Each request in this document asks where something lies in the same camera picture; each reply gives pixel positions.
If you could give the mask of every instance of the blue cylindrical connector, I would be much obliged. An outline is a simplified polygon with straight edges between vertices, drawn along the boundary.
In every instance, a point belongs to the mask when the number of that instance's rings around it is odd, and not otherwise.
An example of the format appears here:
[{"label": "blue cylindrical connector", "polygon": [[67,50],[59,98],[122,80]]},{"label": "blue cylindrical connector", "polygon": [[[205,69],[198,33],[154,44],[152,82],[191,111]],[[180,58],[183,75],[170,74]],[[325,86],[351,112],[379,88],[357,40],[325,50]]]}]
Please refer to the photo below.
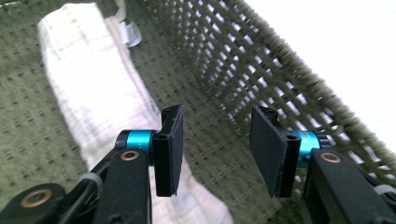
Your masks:
[{"label": "blue cylindrical connector", "polygon": [[308,167],[311,151],[313,148],[320,148],[320,143],[316,134],[311,131],[292,131],[301,138],[300,153],[297,161],[298,168]]},{"label": "blue cylindrical connector", "polygon": [[131,130],[128,134],[126,147],[141,149],[150,157],[152,133],[152,130]]}]

